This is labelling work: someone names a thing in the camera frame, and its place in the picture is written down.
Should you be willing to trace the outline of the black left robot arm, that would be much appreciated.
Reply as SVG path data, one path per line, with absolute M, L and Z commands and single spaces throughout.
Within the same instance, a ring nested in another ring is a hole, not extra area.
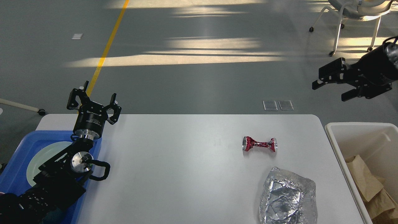
M 38 167 L 33 187 L 19 196 L 1 195 L 2 224 L 38 224 L 49 212 L 71 207 L 86 192 L 87 180 L 107 179 L 110 164 L 94 159 L 90 150 L 102 137 L 105 122 L 113 125 L 118 121 L 121 107 L 116 93 L 107 106 L 92 101 L 86 93 L 88 84 L 86 81 L 69 95 L 67 109 L 78 111 L 72 143 Z

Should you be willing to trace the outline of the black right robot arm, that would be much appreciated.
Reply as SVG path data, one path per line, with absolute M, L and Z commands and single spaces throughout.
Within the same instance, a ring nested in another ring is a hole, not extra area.
M 343 102 L 353 98 L 371 99 L 392 89 L 398 79 L 397 36 L 387 38 L 382 45 L 349 64 L 344 57 L 337 58 L 318 70 L 318 79 L 312 82 L 317 90 L 326 84 L 348 84 L 353 89 L 342 93 Z

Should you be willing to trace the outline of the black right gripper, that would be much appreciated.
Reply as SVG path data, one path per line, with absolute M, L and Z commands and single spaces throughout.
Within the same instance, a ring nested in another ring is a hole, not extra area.
M 343 102 L 356 97 L 371 99 L 390 91 L 392 83 L 397 81 L 396 42 L 383 42 L 348 68 L 344 57 L 322 66 L 318 70 L 318 79 L 312 82 L 312 89 L 330 83 L 358 86 L 341 94 Z

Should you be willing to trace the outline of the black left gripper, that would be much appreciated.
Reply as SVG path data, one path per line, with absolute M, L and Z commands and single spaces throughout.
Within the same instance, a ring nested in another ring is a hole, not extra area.
M 93 139 L 100 139 L 105 127 L 105 121 L 111 125 L 118 122 L 121 114 L 121 107 L 116 102 L 116 93 L 113 93 L 110 103 L 107 106 L 101 104 L 93 104 L 87 95 L 89 81 L 86 80 L 83 88 L 72 89 L 68 102 L 68 110 L 78 110 L 78 117 L 74 125 L 73 133 L 76 136 L 88 133 Z M 113 114 L 108 115 L 108 111 L 112 110 Z

